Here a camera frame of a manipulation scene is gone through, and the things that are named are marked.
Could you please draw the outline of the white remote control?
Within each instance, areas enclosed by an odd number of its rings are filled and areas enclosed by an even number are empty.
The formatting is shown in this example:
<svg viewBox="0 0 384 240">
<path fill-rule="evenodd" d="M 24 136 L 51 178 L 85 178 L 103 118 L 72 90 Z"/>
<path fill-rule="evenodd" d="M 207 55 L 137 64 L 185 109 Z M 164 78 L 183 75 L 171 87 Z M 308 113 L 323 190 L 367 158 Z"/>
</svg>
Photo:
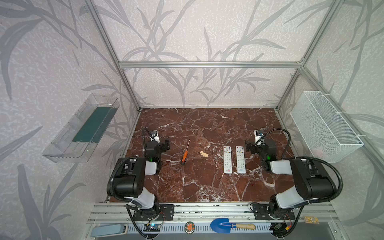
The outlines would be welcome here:
<svg viewBox="0 0 384 240">
<path fill-rule="evenodd" d="M 245 174 L 246 173 L 246 163 L 245 163 L 244 147 L 236 146 L 236 159 L 237 159 L 237 173 L 238 174 Z"/>
</svg>

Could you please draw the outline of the orange handle screwdriver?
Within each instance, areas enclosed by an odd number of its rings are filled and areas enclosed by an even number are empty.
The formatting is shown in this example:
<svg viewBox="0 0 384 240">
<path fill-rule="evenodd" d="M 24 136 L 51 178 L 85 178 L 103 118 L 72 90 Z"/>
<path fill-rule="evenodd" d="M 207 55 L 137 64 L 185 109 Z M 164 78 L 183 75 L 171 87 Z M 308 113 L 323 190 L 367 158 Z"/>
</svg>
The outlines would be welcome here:
<svg viewBox="0 0 384 240">
<path fill-rule="evenodd" d="M 185 165 L 185 163 L 186 163 L 186 160 L 187 160 L 187 157 L 188 157 L 188 147 L 189 147 L 189 144 L 190 144 L 190 141 L 188 141 L 188 143 L 187 143 L 186 150 L 185 150 L 183 158 L 181 160 L 181 165 Z"/>
</svg>

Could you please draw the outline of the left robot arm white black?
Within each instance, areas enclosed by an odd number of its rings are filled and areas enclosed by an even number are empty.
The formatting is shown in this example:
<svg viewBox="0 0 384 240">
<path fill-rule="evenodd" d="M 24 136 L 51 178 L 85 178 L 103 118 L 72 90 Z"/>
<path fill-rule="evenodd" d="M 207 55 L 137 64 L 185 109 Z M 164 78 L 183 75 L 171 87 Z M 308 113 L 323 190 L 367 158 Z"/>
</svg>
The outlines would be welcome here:
<svg viewBox="0 0 384 240">
<path fill-rule="evenodd" d="M 169 140 L 164 143 L 151 140 L 145 145 L 143 157 L 119 158 L 107 184 L 107 194 L 129 204 L 129 209 L 157 215 L 159 200 L 144 186 L 145 178 L 160 173 L 162 153 L 170 149 Z"/>
</svg>

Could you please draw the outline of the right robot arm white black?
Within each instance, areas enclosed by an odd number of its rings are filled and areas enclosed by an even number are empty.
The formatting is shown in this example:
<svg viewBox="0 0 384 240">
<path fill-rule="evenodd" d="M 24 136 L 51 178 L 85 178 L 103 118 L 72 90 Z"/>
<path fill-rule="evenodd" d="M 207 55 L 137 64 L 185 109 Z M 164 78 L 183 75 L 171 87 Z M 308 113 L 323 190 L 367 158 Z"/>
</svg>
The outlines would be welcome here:
<svg viewBox="0 0 384 240">
<path fill-rule="evenodd" d="M 277 159 L 276 145 L 263 139 L 245 141 L 246 151 L 262 158 L 264 169 L 276 175 L 292 176 L 294 186 L 272 195 L 267 204 L 251 203 L 256 220 L 281 220 L 293 217 L 294 209 L 329 202 L 338 197 L 344 187 L 339 171 L 330 163 L 314 157 Z"/>
</svg>

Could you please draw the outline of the pink object in basket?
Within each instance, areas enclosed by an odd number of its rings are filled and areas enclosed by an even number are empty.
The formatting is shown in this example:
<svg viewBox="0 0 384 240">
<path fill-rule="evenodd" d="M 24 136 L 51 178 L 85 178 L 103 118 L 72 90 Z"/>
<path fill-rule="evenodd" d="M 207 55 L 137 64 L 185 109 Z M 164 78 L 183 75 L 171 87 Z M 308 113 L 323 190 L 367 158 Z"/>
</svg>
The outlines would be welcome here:
<svg viewBox="0 0 384 240">
<path fill-rule="evenodd" d="M 323 159 L 326 155 L 326 153 L 324 152 L 324 150 L 321 147 L 312 148 L 311 151 L 312 151 L 313 156 L 316 158 L 319 158 L 319 159 Z"/>
</svg>

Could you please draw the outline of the small wooden animal figure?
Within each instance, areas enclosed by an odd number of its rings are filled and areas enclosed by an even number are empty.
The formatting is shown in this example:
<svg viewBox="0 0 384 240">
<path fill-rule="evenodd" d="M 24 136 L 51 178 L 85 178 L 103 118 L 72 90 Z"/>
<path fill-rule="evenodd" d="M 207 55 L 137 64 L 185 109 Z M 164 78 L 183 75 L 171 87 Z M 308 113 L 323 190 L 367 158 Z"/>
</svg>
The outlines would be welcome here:
<svg viewBox="0 0 384 240">
<path fill-rule="evenodd" d="M 204 151 L 201 151 L 200 154 L 201 154 L 201 156 L 204 157 L 204 158 L 207 158 L 207 157 L 208 157 L 208 154 L 205 153 Z"/>
</svg>

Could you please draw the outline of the small green circuit board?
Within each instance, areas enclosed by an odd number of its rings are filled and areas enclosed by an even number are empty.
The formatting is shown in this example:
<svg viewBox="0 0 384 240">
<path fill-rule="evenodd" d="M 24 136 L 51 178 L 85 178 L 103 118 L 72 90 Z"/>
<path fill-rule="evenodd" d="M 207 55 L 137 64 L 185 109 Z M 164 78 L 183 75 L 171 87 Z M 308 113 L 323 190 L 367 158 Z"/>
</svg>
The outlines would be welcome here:
<svg viewBox="0 0 384 240">
<path fill-rule="evenodd" d="M 144 224 L 144 232 L 160 232 L 162 224 Z"/>
</svg>

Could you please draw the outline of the yellow small circuit board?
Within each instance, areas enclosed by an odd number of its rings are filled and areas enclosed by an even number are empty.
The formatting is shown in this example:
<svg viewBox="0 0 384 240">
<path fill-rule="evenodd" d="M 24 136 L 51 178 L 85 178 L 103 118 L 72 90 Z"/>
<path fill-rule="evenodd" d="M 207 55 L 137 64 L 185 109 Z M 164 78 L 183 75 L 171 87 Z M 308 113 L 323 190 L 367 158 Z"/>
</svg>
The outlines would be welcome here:
<svg viewBox="0 0 384 240">
<path fill-rule="evenodd" d="M 320 223 L 320 221 L 317 217 L 310 217 L 310 216 L 305 216 L 304 222 L 306 224 L 319 224 Z"/>
</svg>

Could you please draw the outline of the round orange badge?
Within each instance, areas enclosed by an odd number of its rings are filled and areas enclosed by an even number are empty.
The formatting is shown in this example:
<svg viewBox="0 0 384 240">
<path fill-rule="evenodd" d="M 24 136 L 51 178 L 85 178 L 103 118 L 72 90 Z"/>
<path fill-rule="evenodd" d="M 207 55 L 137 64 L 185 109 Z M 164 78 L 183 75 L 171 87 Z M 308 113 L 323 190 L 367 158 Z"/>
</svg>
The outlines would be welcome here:
<svg viewBox="0 0 384 240">
<path fill-rule="evenodd" d="M 187 222 L 185 224 L 185 228 L 184 229 L 185 229 L 185 233 L 190 235 L 190 234 L 195 232 L 196 226 L 195 226 L 195 224 L 193 222 Z"/>
</svg>

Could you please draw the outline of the grey blue flat device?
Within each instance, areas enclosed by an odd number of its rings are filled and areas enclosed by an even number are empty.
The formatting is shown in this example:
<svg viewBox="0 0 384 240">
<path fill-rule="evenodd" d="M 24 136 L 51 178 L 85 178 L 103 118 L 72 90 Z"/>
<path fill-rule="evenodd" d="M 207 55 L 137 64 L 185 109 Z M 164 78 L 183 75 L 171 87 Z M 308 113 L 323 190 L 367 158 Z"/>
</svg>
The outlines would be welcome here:
<svg viewBox="0 0 384 240">
<path fill-rule="evenodd" d="M 90 238 L 103 238 L 123 235 L 127 233 L 127 229 L 128 225 L 124 224 L 98 226 L 92 229 Z"/>
</svg>

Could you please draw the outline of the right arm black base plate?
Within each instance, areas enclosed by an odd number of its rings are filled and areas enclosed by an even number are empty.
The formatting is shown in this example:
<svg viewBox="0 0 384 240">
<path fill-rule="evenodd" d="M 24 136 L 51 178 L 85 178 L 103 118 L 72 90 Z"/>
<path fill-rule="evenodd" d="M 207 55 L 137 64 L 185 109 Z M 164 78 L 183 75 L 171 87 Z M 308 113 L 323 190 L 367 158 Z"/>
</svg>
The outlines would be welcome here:
<svg viewBox="0 0 384 240">
<path fill-rule="evenodd" d="M 250 210 L 256 220 L 295 220 L 293 209 L 281 209 L 274 205 L 251 203 Z"/>
</svg>

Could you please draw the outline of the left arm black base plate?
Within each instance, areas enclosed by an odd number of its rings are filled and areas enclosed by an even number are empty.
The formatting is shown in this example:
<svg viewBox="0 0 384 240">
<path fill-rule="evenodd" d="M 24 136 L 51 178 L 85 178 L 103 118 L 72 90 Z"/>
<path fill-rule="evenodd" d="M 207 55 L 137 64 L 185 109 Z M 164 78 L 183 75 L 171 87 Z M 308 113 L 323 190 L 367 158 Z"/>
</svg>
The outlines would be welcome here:
<svg viewBox="0 0 384 240">
<path fill-rule="evenodd" d="M 159 209 L 135 211 L 133 218 L 135 221 L 172 221 L 174 219 L 175 205 L 160 204 Z"/>
</svg>

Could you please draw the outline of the clear plastic wall bin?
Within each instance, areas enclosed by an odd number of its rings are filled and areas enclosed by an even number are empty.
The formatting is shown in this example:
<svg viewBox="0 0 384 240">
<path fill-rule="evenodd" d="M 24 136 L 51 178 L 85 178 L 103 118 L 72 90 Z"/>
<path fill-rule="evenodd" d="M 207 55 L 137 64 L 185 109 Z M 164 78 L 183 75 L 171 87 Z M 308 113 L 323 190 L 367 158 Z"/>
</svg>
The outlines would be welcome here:
<svg viewBox="0 0 384 240">
<path fill-rule="evenodd" d="M 55 163 L 86 163 L 120 107 L 117 97 L 90 94 L 43 151 Z"/>
</svg>

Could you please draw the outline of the aluminium frame rail front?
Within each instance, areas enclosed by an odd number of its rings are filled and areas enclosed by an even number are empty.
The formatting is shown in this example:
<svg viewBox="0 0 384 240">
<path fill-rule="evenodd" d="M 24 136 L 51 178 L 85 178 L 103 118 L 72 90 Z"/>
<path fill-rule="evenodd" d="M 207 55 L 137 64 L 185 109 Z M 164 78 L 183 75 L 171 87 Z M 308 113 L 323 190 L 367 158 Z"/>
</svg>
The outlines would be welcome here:
<svg viewBox="0 0 384 240">
<path fill-rule="evenodd" d="M 217 218 L 228 218 L 232 222 L 255 222 L 254 213 L 251 212 L 247 202 L 178 202 L 172 203 L 175 207 L 172 213 L 173 220 L 166 223 L 210 223 Z M 331 203 L 313 204 L 305 206 L 300 221 L 304 217 L 317 217 L 323 222 L 339 222 L 340 219 Z M 130 218 L 122 203 L 94 204 L 87 224 L 130 223 Z"/>
</svg>

